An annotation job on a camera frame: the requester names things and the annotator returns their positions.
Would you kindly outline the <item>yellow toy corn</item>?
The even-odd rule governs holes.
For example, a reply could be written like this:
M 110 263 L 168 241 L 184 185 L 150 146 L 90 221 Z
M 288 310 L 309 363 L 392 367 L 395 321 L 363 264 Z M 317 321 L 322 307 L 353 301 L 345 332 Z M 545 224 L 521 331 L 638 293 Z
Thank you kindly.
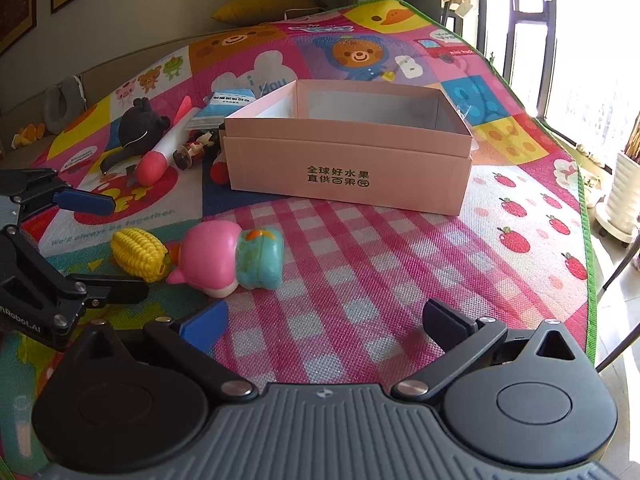
M 162 280 L 169 271 L 169 250 L 156 236 L 142 229 L 117 231 L 112 236 L 110 248 L 122 270 L 147 283 Z

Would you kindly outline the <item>white foam rocket toy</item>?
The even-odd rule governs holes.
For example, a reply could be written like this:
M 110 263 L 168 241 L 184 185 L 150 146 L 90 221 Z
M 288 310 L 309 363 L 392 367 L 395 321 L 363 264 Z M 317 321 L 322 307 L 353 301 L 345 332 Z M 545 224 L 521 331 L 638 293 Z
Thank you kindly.
M 174 125 L 143 155 L 136 168 L 136 178 L 143 186 L 151 186 L 163 177 L 172 162 L 172 154 L 189 140 L 188 123 L 200 109 L 192 105 L 190 96 L 185 96 L 178 108 Z

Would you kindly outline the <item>pink and teal pig toy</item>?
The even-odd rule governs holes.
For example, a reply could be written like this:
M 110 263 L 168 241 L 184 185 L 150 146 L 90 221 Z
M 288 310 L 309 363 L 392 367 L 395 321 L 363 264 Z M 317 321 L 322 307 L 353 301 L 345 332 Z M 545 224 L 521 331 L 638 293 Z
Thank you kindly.
M 216 299 L 238 287 L 275 290 L 282 284 L 283 256 L 284 239 L 276 229 L 244 230 L 229 220 L 204 221 L 186 232 L 166 282 Z

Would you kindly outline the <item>small cartoon boy figurine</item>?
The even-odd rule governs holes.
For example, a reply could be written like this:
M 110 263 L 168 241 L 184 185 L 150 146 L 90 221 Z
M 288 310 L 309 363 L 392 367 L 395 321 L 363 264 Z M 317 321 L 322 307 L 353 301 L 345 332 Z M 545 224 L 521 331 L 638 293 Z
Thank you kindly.
M 220 142 L 217 131 L 197 131 L 186 143 L 180 145 L 172 154 L 176 167 L 180 170 L 191 168 L 194 162 L 202 159 L 207 152 L 219 152 Z

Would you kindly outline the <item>grey neck pillow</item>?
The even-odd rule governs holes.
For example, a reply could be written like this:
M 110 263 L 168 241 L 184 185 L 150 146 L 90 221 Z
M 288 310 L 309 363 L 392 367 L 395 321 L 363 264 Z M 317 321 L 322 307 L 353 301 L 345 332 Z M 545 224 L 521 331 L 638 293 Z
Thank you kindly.
M 60 134 L 87 107 L 84 87 L 78 76 L 69 76 L 44 92 L 43 121 L 52 134 Z

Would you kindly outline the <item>black plush toy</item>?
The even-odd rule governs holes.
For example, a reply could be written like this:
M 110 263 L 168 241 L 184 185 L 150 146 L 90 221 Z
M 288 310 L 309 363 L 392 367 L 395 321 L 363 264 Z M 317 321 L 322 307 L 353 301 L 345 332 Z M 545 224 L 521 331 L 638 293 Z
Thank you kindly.
M 102 174 L 124 160 L 151 151 L 170 126 L 170 119 L 154 112 L 148 98 L 134 99 L 132 107 L 122 115 L 118 126 L 118 140 L 122 149 L 103 159 L 100 165 Z

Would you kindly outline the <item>colourful cartoon play mat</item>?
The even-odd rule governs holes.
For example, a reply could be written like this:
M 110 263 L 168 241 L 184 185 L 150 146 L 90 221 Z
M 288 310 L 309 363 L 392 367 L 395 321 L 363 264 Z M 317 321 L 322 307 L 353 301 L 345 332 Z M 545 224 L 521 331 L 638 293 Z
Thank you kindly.
M 298 78 L 361 77 L 436 89 L 460 108 L 473 135 L 460 214 L 236 192 L 224 166 L 210 158 L 188 170 L 170 168 L 151 186 L 134 182 L 125 165 L 99 168 L 117 152 L 120 118 L 137 98 L 172 116 L 184 98 L 200 105 L 217 89 L 250 87 L 264 96 Z M 116 273 L 108 243 L 125 228 L 148 230 L 169 247 L 205 220 L 280 230 L 282 285 L 236 290 L 228 330 L 208 349 L 258 386 L 393 385 L 439 356 L 421 320 L 431 298 L 514 330 L 556 318 L 582 348 L 594 349 L 592 262 L 576 162 L 481 55 L 400 0 L 198 40 L 90 107 L 38 152 L 36 165 L 116 204 L 108 217 L 52 210 L 27 223 L 65 273 Z

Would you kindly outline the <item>potted palm plant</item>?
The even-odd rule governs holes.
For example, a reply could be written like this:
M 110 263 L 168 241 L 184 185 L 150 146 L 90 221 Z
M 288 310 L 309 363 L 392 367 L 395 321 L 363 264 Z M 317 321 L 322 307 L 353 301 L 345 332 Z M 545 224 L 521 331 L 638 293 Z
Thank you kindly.
M 639 118 L 636 118 L 625 147 L 617 154 L 610 192 L 594 208 L 599 233 L 611 235 L 624 246 L 638 234 L 639 181 Z

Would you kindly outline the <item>pink cardboard box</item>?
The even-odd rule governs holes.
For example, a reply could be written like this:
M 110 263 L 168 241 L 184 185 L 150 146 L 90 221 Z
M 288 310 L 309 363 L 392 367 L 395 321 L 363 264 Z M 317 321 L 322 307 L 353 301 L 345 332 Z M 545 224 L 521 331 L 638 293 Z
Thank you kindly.
M 239 191 L 459 214 L 470 128 L 442 90 L 299 79 L 244 106 L 221 136 Z

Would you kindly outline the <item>yellow pillow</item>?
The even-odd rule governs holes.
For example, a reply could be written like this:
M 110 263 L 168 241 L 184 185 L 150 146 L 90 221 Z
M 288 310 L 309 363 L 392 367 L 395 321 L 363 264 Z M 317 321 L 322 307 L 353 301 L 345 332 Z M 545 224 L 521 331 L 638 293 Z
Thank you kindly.
M 215 10 L 210 18 L 232 26 L 253 26 L 281 21 L 285 15 L 314 13 L 324 9 L 322 0 L 230 0 Z

